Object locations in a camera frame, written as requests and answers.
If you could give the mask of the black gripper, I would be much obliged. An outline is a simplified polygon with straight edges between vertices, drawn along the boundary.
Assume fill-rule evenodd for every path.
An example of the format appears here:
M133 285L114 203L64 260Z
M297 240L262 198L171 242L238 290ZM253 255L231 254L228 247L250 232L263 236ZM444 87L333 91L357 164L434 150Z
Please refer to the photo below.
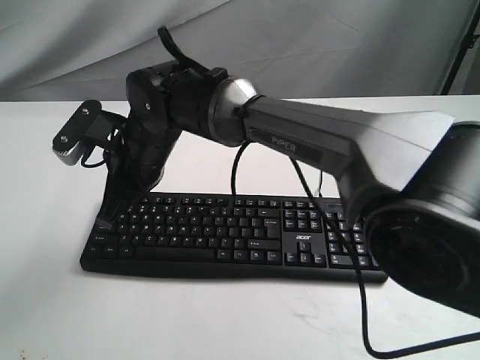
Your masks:
M139 124L126 125L121 146L109 161L106 190L96 216L99 227L112 230L118 213L131 203L131 195L146 194L160 182L179 136L175 128L152 133Z

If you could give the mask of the grey black piper robot arm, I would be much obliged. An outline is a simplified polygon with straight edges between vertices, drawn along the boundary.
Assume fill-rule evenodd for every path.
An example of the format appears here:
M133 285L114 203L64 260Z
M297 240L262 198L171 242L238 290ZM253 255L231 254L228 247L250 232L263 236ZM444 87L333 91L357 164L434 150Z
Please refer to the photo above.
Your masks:
M278 100L222 67L168 61L127 75L128 117L97 218L160 180L183 131L259 143L332 175L348 221L366 222L379 267L418 296L479 315L479 123Z

